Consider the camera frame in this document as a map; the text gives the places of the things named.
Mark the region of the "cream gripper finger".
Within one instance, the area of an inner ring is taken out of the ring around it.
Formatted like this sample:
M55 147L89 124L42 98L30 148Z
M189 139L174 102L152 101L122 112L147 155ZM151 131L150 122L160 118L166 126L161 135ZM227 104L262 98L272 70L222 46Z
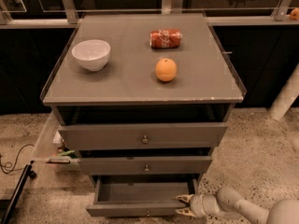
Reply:
M183 194L176 197L178 201L189 203L193 197L193 194Z
M179 208L176 209L175 212L186 217L196 217L196 214L191 210L190 207Z

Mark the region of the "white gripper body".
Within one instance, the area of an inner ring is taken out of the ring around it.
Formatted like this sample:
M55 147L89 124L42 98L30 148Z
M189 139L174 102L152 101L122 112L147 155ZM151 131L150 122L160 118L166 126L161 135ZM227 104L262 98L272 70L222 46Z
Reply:
M193 195L190 200L190 209L195 217L212 215L215 211L216 198L214 195Z

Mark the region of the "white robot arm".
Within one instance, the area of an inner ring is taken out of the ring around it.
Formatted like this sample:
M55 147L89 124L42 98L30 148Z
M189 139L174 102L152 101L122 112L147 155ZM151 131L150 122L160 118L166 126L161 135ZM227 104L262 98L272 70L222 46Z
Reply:
M266 210L234 189L222 187L216 194L179 195L177 200L187 207L176 209L176 213L187 217L244 217L251 224L299 224L299 201L293 199L280 200Z

